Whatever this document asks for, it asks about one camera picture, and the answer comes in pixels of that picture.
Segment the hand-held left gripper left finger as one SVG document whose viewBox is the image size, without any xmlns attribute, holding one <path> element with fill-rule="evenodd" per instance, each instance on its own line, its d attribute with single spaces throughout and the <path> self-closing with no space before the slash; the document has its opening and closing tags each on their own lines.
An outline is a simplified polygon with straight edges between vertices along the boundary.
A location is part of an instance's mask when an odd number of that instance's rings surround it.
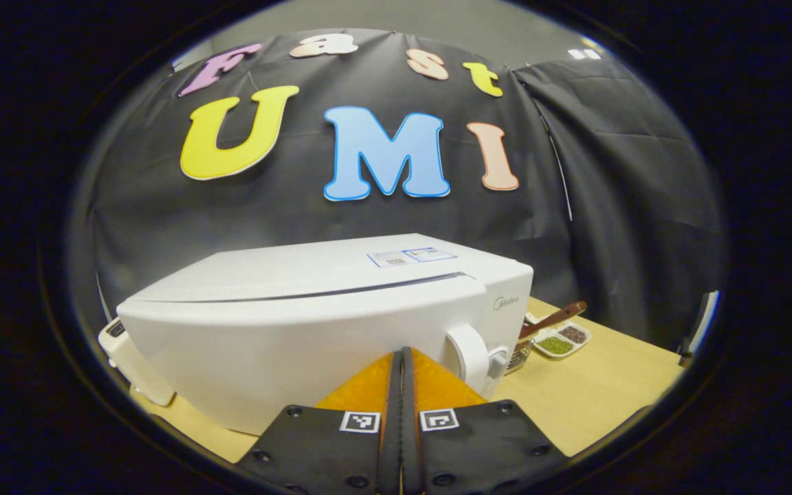
<svg viewBox="0 0 792 495">
<path fill-rule="evenodd" d="M 399 493 L 403 366 L 393 352 L 342 385 L 349 397 L 284 407 L 238 468 L 299 494 Z"/>
</svg>

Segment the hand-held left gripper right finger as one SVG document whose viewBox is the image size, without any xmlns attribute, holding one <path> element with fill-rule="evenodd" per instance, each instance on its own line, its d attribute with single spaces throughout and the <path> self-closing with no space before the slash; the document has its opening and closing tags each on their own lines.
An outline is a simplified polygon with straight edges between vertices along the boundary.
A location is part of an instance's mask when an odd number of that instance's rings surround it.
<svg viewBox="0 0 792 495">
<path fill-rule="evenodd" d="M 569 458 L 513 400 L 486 402 L 411 347 L 401 350 L 406 494 L 516 494 Z"/>
</svg>

